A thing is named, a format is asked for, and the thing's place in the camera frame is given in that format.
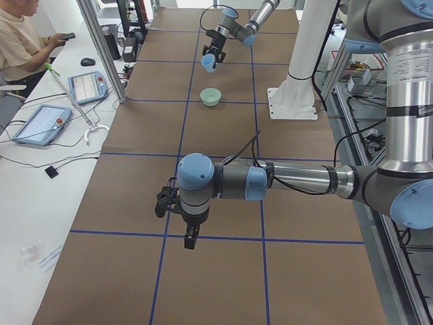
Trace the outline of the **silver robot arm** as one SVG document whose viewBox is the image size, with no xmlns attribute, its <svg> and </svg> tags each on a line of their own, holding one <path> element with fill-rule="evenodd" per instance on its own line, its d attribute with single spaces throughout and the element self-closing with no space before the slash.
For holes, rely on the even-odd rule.
<svg viewBox="0 0 433 325">
<path fill-rule="evenodd" d="M 251 19 L 242 26 L 237 22 L 239 14 L 236 9 L 222 5 L 223 10 L 219 23 L 215 29 L 206 29 L 202 26 L 202 18 L 208 9 L 200 17 L 200 28 L 211 38 L 210 45 L 205 45 L 202 50 L 201 65 L 206 72 L 214 72 L 217 64 L 223 63 L 226 53 L 223 51 L 227 39 L 235 39 L 247 47 L 251 47 L 256 40 L 256 34 L 267 18 L 279 6 L 278 0 L 266 0 L 255 11 Z"/>
<path fill-rule="evenodd" d="M 203 51 L 202 65 L 214 71 L 222 63 L 223 46 L 233 36 L 251 46 L 256 35 L 280 1 L 263 1 L 245 26 L 235 19 L 234 9 L 224 9 L 212 38 Z M 276 104 L 276 119 L 309 119 L 307 81 L 316 63 L 312 57 L 301 61 L 301 50 L 321 57 L 322 49 L 341 1 L 306 1 L 298 39 L 286 80 L 271 88 L 269 108 Z M 324 28 L 323 43 L 309 28 Z M 192 153 L 184 156 L 177 171 L 174 210 L 187 224 L 184 245 L 194 249 L 200 225 L 208 219 L 210 199 L 262 200 L 268 189 L 289 189 L 312 196 L 336 194 L 355 200 L 389 216 L 408 228 L 432 228 L 432 1 L 348 1 L 348 24 L 343 40 L 349 53 L 386 53 L 385 157 L 378 167 L 312 167 L 286 162 L 259 161 L 255 157 L 258 133 L 235 156 L 220 163 Z M 253 160 L 238 156 L 252 146 Z"/>
</svg>

